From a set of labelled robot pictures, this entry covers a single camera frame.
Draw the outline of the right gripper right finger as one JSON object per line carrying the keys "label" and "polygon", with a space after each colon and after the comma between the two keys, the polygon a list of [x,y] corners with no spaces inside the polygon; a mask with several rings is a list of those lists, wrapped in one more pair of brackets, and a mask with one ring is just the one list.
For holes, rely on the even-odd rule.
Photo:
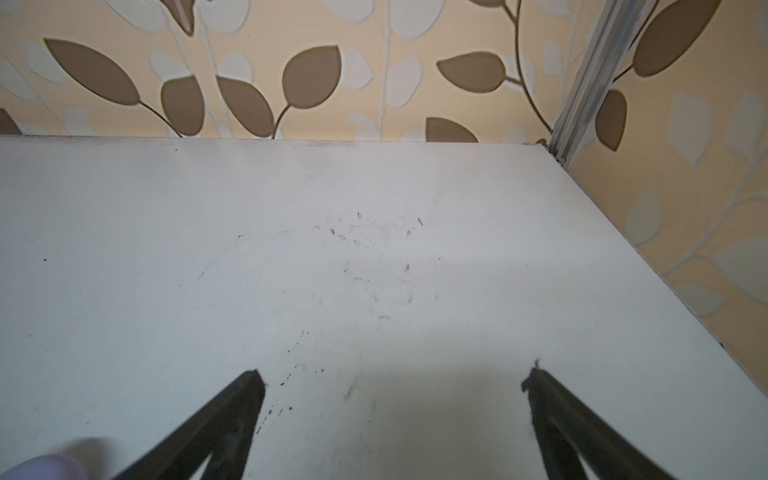
{"label": "right gripper right finger", "polygon": [[548,371],[534,366],[521,383],[550,479],[669,479]]}

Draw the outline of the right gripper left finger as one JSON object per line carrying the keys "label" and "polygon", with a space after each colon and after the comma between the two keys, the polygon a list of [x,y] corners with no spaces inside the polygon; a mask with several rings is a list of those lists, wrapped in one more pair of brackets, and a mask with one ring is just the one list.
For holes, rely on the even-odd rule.
{"label": "right gripper left finger", "polygon": [[203,467],[204,479],[241,479],[265,393],[258,371],[243,372],[116,477],[189,479]]}

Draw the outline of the purple round charging case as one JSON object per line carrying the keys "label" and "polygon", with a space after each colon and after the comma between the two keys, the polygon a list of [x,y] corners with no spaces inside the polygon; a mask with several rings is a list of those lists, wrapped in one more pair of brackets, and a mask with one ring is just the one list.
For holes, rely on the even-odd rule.
{"label": "purple round charging case", "polygon": [[64,454],[38,456],[4,471],[1,480],[88,480],[85,466]]}

